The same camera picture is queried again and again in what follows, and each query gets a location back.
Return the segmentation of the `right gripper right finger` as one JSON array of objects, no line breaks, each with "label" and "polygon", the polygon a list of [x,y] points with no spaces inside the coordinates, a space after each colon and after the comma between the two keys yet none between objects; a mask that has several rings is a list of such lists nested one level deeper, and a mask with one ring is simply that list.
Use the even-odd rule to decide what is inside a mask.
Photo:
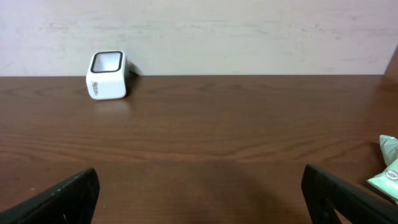
[{"label": "right gripper right finger", "polygon": [[397,207],[315,165],[305,166],[301,189],[314,224],[340,223],[337,213],[351,223],[397,224]]}]

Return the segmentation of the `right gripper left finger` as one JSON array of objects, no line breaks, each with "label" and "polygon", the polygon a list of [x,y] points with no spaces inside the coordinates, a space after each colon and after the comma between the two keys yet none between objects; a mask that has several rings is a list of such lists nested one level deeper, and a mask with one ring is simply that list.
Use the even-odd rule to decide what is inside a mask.
[{"label": "right gripper left finger", "polygon": [[95,169],[85,169],[1,212],[1,223],[90,224],[99,193],[100,182]]}]

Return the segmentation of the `teal wet wipes pack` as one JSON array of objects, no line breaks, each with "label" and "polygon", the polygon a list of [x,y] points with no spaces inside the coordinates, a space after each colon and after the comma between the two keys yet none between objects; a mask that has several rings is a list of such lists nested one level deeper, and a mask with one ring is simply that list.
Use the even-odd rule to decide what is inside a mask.
[{"label": "teal wet wipes pack", "polygon": [[386,194],[397,203],[397,138],[380,135],[379,145],[386,168],[367,183]]}]

